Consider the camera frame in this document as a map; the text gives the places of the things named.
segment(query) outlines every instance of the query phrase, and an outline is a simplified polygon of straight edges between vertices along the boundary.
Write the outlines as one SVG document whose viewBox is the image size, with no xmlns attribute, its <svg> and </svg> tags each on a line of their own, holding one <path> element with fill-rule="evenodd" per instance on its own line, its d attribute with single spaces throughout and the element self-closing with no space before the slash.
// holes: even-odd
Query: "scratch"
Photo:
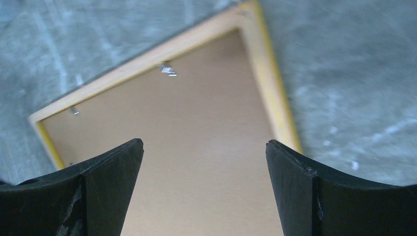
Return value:
<svg viewBox="0 0 417 236">
<path fill-rule="evenodd" d="M 193 3 L 191 0 L 184 0 L 184 23 L 192 24 L 194 21 Z"/>
<path fill-rule="evenodd" d="M 52 21 L 54 22 L 54 25 L 58 25 L 61 31 L 66 34 L 66 28 L 64 27 L 62 23 L 62 18 L 58 13 L 57 6 L 55 6 L 54 2 L 51 0 L 43 0 L 46 4 L 46 7 L 48 8 L 49 15 L 52 18 Z"/>
<path fill-rule="evenodd" d="M 9 171 L 6 171 L 6 170 L 7 170 L 7 166 L 6 166 L 6 163 L 5 163 L 5 158 L 0 158 L 0 161 L 1 161 L 1 166 L 0 166 L 0 170 L 1 170 L 1 172 L 0 172 L 0 177 L 1 177 L 3 180 L 5 180 L 5 181 L 9 181 L 9 182 L 10 182 L 10 174 L 9 174 L 9 177 L 6 177 L 6 176 L 4 175 L 4 173 L 10 173 Z"/>
<path fill-rule="evenodd" d="M 8 144 L 7 142 L 5 142 L 5 145 L 6 145 L 6 149 L 7 149 L 7 153 L 9 154 L 9 157 L 11 158 L 11 160 L 15 160 L 13 153 L 10 151 L 9 144 Z M 17 169 L 17 167 L 16 167 L 16 165 L 15 165 L 15 164 L 12 164 L 11 166 L 12 166 L 12 169 L 13 169 L 13 172 L 14 172 L 14 179 L 17 179 L 17 178 L 18 178 L 18 176 L 19 176 L 19 174 L 18 174 L 18 169 Z"/>
<path fill-rule="evenodd" d="M 397 33 L 399 34 L 399 36 L 400 37 L 402 37 L 405 41 L 407 41 L 407 43 L 409 43 L 410 45 L 411 45 L 411 48 L 412 48 L 412 50 L 414 50 L 414 52 L 416 52 L 417 50 L 415 49 L 415 47 L 414 47 L 414 41 L 410 38 L 410 36 L 409 35 L 407 35 L 405 32 L 404 32 L 404 30 L 403 30 L 403 28 L 402 28 L 402 26 L 401 25 L 399 25 L 398 23 L 397 23 L 397 21 L 396 20 L 393 20 L 392 19 L 392 17 L 390 17 L 388 14 L 386 14 L 386 13 L 384 13 L 381 9 L 379 9 L 377 6 L 375 6 L 375 5 L 371 5 L 371 7 L 373 8 L 373 9 L 375 9 L 376 11 L 378 11 L 379 13 L 381 13 L 383 16 L 385 16 L 386 17 L 386 19 L 387 19 L 387 25 L 389 26 L 389 27 L 391 27 L 393 30 L 395 30 L 395 31 L 397 31 Z"/>
<path fill-rule="evenodd" d="M 30 155 L 30 151 L 29 151 L 29 145 L 28 145 L 28 138 L 25 136 L 23 136 L 25 139 L 25 147 L 26 147 L 26 152 L 28 153 L 28 155 Z"/>
<path fill-rule="evenodd" d="M 336 116 L 337 110 L 337 100 L 339 99 L 339 95 L 335 92 L 328 93 L 328 116 L 330 121 L 333 121 Z"/>
<path fill-rule="evenodd" d="M 83 228 L 83 222 L 81 220 L 77 220 L 77 222 L 75 222 L 75 226 L 72 228 L 70 236 L 81 235 L 82 228 Z"/>
<path fill-rule="evenodd" d="M 71 215 L 72 209 L 74 208 L 74 204 L 76 201 L 78 201 L 79 199 L 81 199 L 81 185 L 77 188 L 77 190 L 74 193 L 74 196 L 72 197 L 72 202 L 70 203 L 70 205 L 68 206 L 68 209 L 66 211 L 66 215 L 64 217 L 63 222 L 65 222 Z"/>
<path fill-rule="evenodd" d="M 60 72 L 60 91 L 61 91 L 61 94 L 64 94 L 67 91 L 67 81 L 66 81 L 67 72 L 62 63 L 61 56 L 58 52 L 57 46 L 54 42 L 54 39 L 49 34 L 48 29 L 46 28 L 45 22 L 42 20 L 42 17 L 40 16 L 40 14 L 38 12 L 34 12 L 33 17 L 36 21 L 36 24 L 38 25 L 40 32 L 43 34 L 43 38 L 45 39 L 46 45 L 48 46 L 49 50 L 52 53 L 52 57 L 54 58 L 54 63 L 55 63 L 55 69 L 57 69 Z"/>
<path fill-rule="evenodd" d="M 60 11 L 63 19 L 68 20 L 68 18 L 72 15 L 72 12 L 66 10 L 66 6 L 62 2 L 62 0 L 55 0 L 55 4 L 58 6 L 58 11 Z"/>
<path fill-rule="evenodd" d="M 68 232 L 68 227 L 64 226 L 64 225 L 60 225 L 60 227 L 58 228 L 58 231 L 55 235 L 56 236 L 65 236 L 65 235 L 67 235 L 67 232 Z"/>
<path fill-rule="evenodd" d="M 118 55 L 115 52 L 115 50 L 113 50 L 114 46 L 112 44 L 109 43 L 109 40 L 107 39 L 106 33 L 103 30 L 103 26 L 100 23 L 99 19 L 97 18 L 92 6 L 91 6 L 91 1 L 87 0 L 86 1 L 86 6 L 88 11 L 90 12 L 90 20 L 91 23 L 94 25 L 94 30 L 96 32 L 96 34 L 98 35 L 98 38 L 100 40 L 101 43 L 101 48 L 103 48 L 106 52 L 108 52 L 110 54 L 110 59 L 112 61 L 113 64 L 118 63 Z"/>
</svg>

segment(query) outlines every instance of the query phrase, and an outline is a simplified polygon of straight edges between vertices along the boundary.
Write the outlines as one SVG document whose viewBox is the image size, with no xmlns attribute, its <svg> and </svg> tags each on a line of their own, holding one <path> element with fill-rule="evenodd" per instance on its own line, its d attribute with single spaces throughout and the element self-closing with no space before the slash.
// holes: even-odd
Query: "wooden frame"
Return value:
<svg viewBox="0 0 417 236">
<path fill-rule="evenodd" d="M 258 3 L 252 0 L 202 22 L 29 116 L 31 125 L 55 167 L 59 170 L 65 166 L 43 127 L 42 120 L 111 89 L 162 61 L 169 61 L 236 29 L 242 33 L 274 137 L 301 152 L 262 11 Z"/>
</svg>

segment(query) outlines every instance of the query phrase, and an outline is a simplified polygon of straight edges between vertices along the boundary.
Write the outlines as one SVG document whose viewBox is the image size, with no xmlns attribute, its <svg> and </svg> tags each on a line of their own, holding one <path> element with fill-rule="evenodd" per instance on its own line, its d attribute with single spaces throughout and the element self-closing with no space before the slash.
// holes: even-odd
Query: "concrete surface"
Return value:
<svg viewBox="0 0 417 236">
<path fill-rule="evenodd" d="M 417 2 L 260 2 L 305 154 L 358 177 L 417 183 Z M 31 113 L 231 4 L 0 0 L 0 178 L 54 171 Z"/>
</svg>

